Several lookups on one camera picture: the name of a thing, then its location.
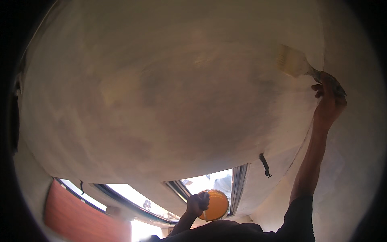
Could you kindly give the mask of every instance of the paintbrush handle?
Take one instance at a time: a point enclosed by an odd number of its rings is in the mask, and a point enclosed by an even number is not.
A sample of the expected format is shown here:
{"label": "paintbrush handle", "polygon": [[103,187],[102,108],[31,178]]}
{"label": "paintbrush handle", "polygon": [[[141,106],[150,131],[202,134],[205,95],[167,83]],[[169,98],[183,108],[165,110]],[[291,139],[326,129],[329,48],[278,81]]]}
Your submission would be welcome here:
{"label": "paintbrush handle", "polygon": [[[321,84],[321,71],[314,69],[313,67],[310,67],[311,70],[307,73],[307,75],[312,76],[314,80]],[[330,83],[332,85],[333,93],[337,96],[347,96],[346,92],[344,91],[344,88],[341,87],[340,83],[337,81],[337,79],[332,76],[329,73],[325,73],[326,76],[329,77]]]}

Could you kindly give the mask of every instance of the dark shirt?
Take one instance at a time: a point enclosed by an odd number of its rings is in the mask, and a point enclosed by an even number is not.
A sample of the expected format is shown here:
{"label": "dark shirt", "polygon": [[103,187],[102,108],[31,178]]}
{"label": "dark shirt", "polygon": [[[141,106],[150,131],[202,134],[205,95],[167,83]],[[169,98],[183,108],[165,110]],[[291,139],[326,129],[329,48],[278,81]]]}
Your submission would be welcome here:
{"label": "dark shirt", "polygon": [[312,196],[295,199],[284,217],[284,224],[277,232],[263,232],[255,223],[237,223],[218,220],[166,237],[160,242],[177,241],[297,241],[314,242],[312,225]]}

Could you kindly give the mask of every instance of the paint bucket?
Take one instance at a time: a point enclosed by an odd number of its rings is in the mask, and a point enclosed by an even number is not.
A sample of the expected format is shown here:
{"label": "paint bucket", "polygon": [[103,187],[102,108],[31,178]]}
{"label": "paint bucket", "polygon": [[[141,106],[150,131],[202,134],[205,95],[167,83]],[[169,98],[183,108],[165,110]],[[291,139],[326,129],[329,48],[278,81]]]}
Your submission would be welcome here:
{"label": "paint bucket", "polygon": [[[214,221],[222,218],[228,212],[228,198],[227,196],[216,189],[204,190],[198,194],[208,192],[210,202],[208,204],[208,209],[205,211],[208,221]],[[202,213],[199,216],[199,219],[206,220],[204,214]]]}

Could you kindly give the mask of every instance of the red brick wall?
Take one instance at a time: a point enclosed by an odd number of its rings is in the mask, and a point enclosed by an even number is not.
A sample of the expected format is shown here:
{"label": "red brick wall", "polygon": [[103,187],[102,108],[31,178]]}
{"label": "red brick wall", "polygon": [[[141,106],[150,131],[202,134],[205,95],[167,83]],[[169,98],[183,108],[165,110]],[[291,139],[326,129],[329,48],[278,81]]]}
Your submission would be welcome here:
{"label": "red brick wall", "polygon": [[45,224],[74,241],[130,242],[129,222],[112,218],[83,203],[54,180],[48,193]]}

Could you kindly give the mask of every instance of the hand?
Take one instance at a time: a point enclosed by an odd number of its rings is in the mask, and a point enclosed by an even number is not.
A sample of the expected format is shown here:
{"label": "hand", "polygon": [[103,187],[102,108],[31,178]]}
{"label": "hand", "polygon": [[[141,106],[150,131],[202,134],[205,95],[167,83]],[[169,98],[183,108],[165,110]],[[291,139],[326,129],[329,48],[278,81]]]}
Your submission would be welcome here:
{"label": "hand", "polygon": [[326,132],[347,106],[347,100],[344,96],[335,96],[333,93],[332,84],[328,76],[328,73],[321,72],[322,85],[312,85],[312,89],[317,91],[315,97],[319,98],[322,96],[314,112],[313,128]]}
{"label": "hand", "polygon": [[186,213],[195,216],[195,218],[199,217],[202,215],[203,210],[208,209],[208,204],[210,202],[210,198],[208,196],[208,193],[206,197],[204,196],[204,192],[198,194],[194,194],[190,196],[187,199],[187,211]]}

